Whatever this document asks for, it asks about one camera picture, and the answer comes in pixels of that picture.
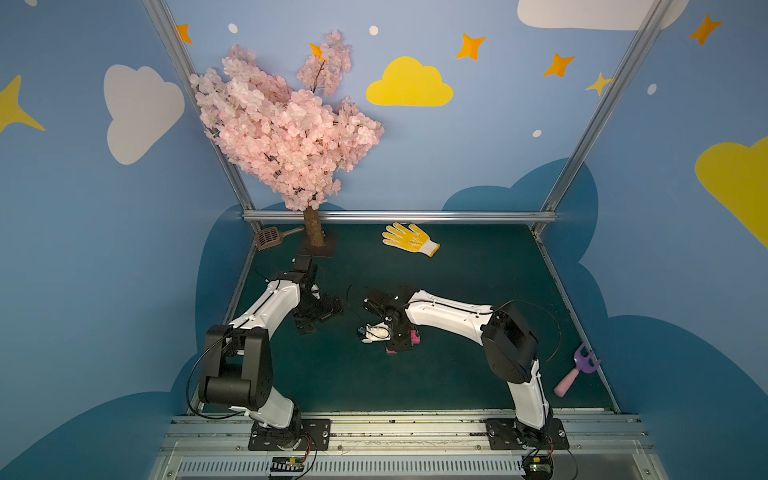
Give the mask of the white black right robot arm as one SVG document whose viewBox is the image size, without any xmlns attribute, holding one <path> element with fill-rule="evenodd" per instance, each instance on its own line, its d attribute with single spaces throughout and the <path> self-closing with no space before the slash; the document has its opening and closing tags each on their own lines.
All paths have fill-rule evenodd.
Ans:
<svg viewBox="0 0 768 480">
<path fill-rule="evenodd" d="M 507 383 L 518 425 L 536 432 L 549 426 L 552 411 L 541 381 L 539 340 L 511 303 L 469 304 L 407 286 L 394 294 L 373 289 L 363 303 L 380 319 L 358 328 L 363 343 L 383 342 L 389 353 L 409 351 L 420 341 L 422 326 L 469 339 L 483 347 L 490 369 Z"/>
</svg>

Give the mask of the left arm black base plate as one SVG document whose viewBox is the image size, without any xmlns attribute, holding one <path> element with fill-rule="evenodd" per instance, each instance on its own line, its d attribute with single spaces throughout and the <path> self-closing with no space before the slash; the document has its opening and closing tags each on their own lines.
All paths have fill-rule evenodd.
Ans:
<svg viewBox="0 0 768 480">
<path fill-rule="evenodd" d="M 287 428 L 265 427 L 255 423 L 251 429 L 249 451 L 327 451 L 332 421 L 310 418 L 293 421 Z"/>
</svg>

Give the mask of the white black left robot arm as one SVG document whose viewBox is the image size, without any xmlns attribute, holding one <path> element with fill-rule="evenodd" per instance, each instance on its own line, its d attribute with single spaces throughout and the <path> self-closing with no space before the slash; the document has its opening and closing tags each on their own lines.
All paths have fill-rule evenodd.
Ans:
<svg viewBox="0 0 768 480">
<path fill-rule="evenodd" d="M 241 413 L 262 427 L 293 427 L 299 411 L 274 386 L 271 340 L 287 317 L 300 333 L 309 334 L 316 323 L 343 312 L 338 297 L 320 292 L 317 270 L 312 258 L 295 259 L 293 268 L 274 276 L 242 315 L 208 330 L 195 364 L 201 403 Z"/>
</svg>

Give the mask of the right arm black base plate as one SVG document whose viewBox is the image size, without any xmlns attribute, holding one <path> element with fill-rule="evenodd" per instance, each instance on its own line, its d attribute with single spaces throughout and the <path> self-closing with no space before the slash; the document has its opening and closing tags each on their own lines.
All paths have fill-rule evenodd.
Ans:
<svg viewBox="0 0 768 480">
<path fill-rule="evenodd" d="M 568 450 L 570 443 L 560 419 L 548 418 L 541 429 L 524 425 L 516 418 L 484 421 L 492 450 Z"/>
</svg>

